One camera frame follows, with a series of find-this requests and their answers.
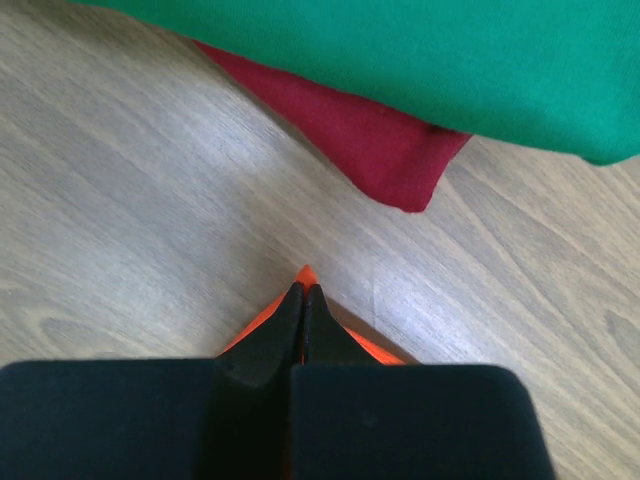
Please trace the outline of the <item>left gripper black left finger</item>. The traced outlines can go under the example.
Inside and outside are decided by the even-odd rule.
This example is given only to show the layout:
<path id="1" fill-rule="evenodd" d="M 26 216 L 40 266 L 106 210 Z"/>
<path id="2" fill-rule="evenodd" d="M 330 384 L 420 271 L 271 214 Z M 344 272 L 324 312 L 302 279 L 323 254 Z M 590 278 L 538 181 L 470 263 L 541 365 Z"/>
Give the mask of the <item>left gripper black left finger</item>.
<path id="1" fill-rule="evenodd" d="M 214 358 L 1 370 L 5 479 L 277 479 L 304 289 Z"/>

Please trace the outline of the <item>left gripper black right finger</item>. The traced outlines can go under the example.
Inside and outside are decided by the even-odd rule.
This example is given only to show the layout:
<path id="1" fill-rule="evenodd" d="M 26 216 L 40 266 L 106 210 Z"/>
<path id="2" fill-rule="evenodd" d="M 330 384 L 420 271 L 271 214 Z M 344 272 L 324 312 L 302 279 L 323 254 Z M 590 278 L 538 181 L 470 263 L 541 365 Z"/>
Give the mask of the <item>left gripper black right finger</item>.
<path id="1" fill-rule="evenodd" d="M 308 293 L 292 372 L 296 479 L 551 479 L 528 390 L 495 365 L 387 365 Z"/>

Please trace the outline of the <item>orange t shirt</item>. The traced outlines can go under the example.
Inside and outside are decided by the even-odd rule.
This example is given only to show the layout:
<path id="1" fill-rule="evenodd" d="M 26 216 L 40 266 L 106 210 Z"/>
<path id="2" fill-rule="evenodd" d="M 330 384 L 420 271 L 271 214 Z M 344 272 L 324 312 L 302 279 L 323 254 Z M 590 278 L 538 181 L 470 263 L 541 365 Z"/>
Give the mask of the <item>orange t shirt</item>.
<path id="1" fill-rule="evenodd" d="M 315 272 L 302 267 L 215 358 L 224 388 L 205 450 L 227 479 L 288 479 L 291 374 L 320 365 L 400 366 L 405 359 L 342 325 Z"/>

